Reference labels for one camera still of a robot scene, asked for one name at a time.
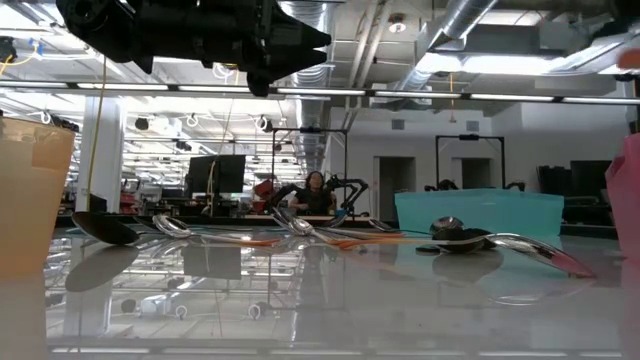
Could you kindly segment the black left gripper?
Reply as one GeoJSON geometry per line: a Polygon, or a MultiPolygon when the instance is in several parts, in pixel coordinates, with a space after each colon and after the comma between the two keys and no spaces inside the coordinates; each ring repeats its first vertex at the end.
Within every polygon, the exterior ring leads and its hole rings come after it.
{"type": "Polygon", "coordinates": [[[312,48],[285,52],[277,61],[280,71],[301,71],[327,60],[315,48],[331,44],[331,36],[279,9],[276,0],[199,0],[204,29],[199,34],[199,61],[233,64],[246,73],[250,92],[266,97],[272,80],[267,67],[268,37],[274,46],[312,48]]]}

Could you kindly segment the long LED light bar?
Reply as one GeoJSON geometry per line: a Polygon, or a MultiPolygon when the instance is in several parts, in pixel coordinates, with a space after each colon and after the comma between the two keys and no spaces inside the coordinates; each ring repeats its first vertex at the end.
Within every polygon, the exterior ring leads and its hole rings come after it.
{"type": "MultiPolygon", "coordinates": [[[[246,86],[235,85],[175,85],[142,83],[76,83],[52,81],[0,80],[0,89],[15,92],[38,92],[89,95],[104,93],[116,96],[167,96],[167,97],[228,97],[251,98],[253,94],[246,86]]],[[[269,98],[311,97],[311,98],[379,98],[409,100],[453,100],[483,102],[552,103],[571,105],[640,106],[640,98],[586,97],[562,95],[519,95],[492,93],[454,93],[433,91],[395,91],[374,89],[338,89],[271,87],[269,98]]]]}

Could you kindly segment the red object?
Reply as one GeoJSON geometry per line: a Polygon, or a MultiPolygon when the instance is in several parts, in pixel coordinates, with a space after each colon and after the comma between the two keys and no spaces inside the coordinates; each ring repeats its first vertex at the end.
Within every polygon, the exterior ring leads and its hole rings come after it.
{"type": "Polygon", "coordinates": [[[273,184],[270,180],[264,180],[253,187],[252,195],[252,211],[255,213],[264,213],[272,196],[273,184]]]}

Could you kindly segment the person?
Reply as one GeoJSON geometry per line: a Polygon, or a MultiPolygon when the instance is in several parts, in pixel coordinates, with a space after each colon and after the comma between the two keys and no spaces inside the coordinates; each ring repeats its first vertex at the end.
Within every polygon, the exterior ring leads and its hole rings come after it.
{"type": "Polygon", "coordinates": [[[313,171],[307,176],[305,186],[289,201],[289,207],[298,215],[328,216],[336,210],[336,196],[325,186],[324,176],[313,171]]]}

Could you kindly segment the black monitor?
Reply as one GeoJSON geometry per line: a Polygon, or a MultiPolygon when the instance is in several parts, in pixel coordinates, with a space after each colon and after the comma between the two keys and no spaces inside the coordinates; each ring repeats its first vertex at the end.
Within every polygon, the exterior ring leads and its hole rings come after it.
{"type": "Polygon", "coordinates": [[[193,157],[185,177],[188,193],[242,193],[246,157],[244,155],[210,155],[193,157]]]}

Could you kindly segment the white pillar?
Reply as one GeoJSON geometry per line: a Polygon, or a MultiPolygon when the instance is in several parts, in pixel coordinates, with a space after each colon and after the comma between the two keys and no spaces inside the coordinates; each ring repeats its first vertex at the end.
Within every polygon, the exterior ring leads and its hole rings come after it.
{"type": "Polygon", "coordinates": [[[87,210],[90,195],[104,199],[107,212],[119,211],[127,115],[117,98],[85,98],[76,211],[87,210]]]}

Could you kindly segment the teal plastic tray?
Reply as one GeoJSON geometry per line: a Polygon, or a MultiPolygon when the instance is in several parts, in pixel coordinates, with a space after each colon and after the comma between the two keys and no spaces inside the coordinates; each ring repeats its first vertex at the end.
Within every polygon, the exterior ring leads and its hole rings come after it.
{"type": "Polygon", "coordinates": [[[402,230],[427,231],[438,219],[454,217],[468,228],[515,233],[559,247],[564,198],[503,189],[398,193],[402,230]]]}

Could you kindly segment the black cabinet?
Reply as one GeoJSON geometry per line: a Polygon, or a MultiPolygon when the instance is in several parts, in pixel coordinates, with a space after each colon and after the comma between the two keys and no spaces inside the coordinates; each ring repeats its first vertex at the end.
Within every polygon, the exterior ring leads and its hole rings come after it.
{"type": "Polygon", "coordinates": [[[599,197],[606,188],[605,173],[610,164],[607,160],[571,161],[572,194],[599,197]]]}
{"type": "Polygon", "coordinates": [[[569,196],[572,192],[572,173],[561,166],[538,166],[537,177],[541,193],[569,196]]]}

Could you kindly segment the orange plastic tray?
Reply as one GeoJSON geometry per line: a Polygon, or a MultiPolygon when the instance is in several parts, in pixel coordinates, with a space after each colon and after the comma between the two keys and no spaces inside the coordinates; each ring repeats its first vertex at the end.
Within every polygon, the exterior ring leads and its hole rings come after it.
{"type": "Polygon", "coordinates": [[[69,130],[0,118],[0,280],[42,271],[73,145],[69,130]]]}

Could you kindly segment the pink plastic tray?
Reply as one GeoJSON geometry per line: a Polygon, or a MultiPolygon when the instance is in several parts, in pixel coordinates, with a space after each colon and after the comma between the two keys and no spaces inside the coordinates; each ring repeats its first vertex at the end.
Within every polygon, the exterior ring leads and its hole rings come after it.
{"type": "Polygon", "coordinates": [[[640,266],[640,133],[624,139],[605,179],[621,251],[640,266]]]}

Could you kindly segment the black stand frame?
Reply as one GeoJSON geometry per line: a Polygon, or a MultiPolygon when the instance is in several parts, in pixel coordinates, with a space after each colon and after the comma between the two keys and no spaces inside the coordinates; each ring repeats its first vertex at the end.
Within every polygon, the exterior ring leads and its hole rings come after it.
{"type": "MultiPolygon", "coordinates": [[[[300,128],[274,128],[272,130],[272,139],[271,139],[271,172],[269,180],[273,184],[273,192],[275,191],[276,184],[276,175],[275,175],[275,157],[276,157],[276,149],[282,142],[287,142],[292,146],[295,146],[297,142],[295,140],[288,140],[288,137],[291,135],[300,135],[302,137],[305,136],[320,136],[323,135],[327,140],[332,139],[338,145],[341,145],[344,150],[344,170],[342,172],[343,179],[348,178],[348,155],[349,155],[349,147],[348,147],[348,131],[345,129],[322,129],[319,127],[306,126],[300,128]]],[[[349,193],[348,189],[344,189],[343,197],[345,197],[349,193]]]]}
{"type": "Polygon", "coordinates": [[[478,134],[460,134],[460,135],[436,135],[435,136],[435,150],[436,150],[436,155],[435,155],[435,176],[436,176],[436,183],[440,183],[441,179],[440,179],[440,152],[442,149],[444,149],[444,147],[440,147],[440,141],[442,139],[455,139],[458,141],[480,141],[480,140],[485,140],[486,142],[488,142],[490,145],[492,144],[492,141],[498,141],[500,143],[500,166],[501,166],[501,170],[500,170],[500,175],[501,175],[501,188],[505,188],[506,187],[506,141],[505,138],[503,136],[482,136],[482,135],[478,135],[478,134]]]}

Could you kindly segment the silver spiral duct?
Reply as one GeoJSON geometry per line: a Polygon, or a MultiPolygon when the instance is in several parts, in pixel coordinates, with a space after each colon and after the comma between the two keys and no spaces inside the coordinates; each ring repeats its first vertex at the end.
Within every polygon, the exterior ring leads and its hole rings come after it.
{"type": "Polygon", "coordinates": [[[395,85],[395,90],[420,90],[437,73],[438,47],[451,42],[465,44],[466,37],[499,0],[450,0],[445,14],[425,23],[414,45],[414,66],[395,85]]]}
{"type": "MultiPolygon", "coordinates": [[[[320,1],[281,1],[280,5],[287,15],[324,33],[334,32],[334,13],[337,5],[320,1]]],[[[302,70],[291,76],[291,84],[302,88],[327,88],[333,65],[324,60],[320,65],[302,70]]],[[[325,100],[319,95],[297,95],[294,97],[296,122],[298,128],[328,128],[325,117],[325,100]]],[[[324,162],[325,133],[295,134],[293,145],[301,173],[307,176],[312,171],[319,171],[324,162]]]]}

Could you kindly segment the black aluminium table frame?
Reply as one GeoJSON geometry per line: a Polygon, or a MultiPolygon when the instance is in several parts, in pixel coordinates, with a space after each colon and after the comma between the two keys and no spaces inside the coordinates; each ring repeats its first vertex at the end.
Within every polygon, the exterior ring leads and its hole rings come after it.
{"type": "MultiPolygon", "coordinates": [[[[111,217],[123,223],[125,225],[138,223],[136,221],[137,216],[134,215],[123,215],[123,214],[106,214],[107,217],[111,217]]],[[[151,216],[141,216],[139,219],[144,222],[152,222],[151,216]]],[[[229,217],[216,217],[209,218],[204,216],[178,216],[177,220],[182,221],[183,223],[189,226],[195,225],[206,225],[206,226],[231,226],[231,227],[258,227],[258,226],[275,226],[277,225],[275,220],[268,215],[248,215],[243,218],[229,218],[229,217]]],[[[315,226],[325,226],[329,221],[329,218],[325,217],[310,217],[304,216],[301,219],[309,222],[311,225],[315,226]]],[[[392,228],[399,228],[398,221],[386,221],[384,222],[388,226],[392,228]]],[[[71,215],[59,215],[56,219],[55,228],[70,228],[74,227],[74,223],[72,221],[71,215]]],[[[347,228],[369,228],[369,218],[365,217],[355,217],[355,218],[347,218],[342,227],[347,228]]]]}

